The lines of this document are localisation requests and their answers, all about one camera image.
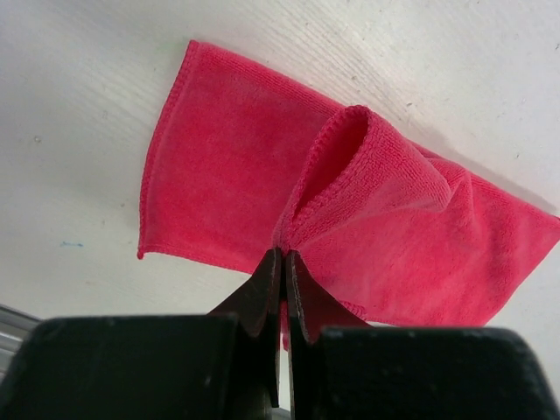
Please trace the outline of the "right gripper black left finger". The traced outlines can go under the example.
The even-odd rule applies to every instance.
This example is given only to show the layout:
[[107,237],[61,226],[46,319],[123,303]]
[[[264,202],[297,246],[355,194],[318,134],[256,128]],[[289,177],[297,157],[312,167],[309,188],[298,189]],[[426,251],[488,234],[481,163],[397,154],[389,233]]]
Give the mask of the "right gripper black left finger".
[[4,419],[269,419],[282,255],[205,315],[52,318],[1,384]]

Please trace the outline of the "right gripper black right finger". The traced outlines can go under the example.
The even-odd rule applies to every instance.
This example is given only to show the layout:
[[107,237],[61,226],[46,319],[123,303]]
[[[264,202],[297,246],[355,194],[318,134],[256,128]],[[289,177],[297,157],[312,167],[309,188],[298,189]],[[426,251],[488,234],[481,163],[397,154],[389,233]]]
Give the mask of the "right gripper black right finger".
[[508,329],[373,327],[283,264],[296,419],[556,419],[529,345]]

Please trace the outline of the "red towel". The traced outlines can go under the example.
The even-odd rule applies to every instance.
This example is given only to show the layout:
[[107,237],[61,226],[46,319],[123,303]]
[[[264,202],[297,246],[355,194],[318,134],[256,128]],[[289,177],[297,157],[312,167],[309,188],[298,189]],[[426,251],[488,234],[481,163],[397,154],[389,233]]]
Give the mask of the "red towel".
[[249,273],[296,250],[349,311],[482,326],[559,240],[559,220],[254,61],[192,41],[140,193],[140,254]]

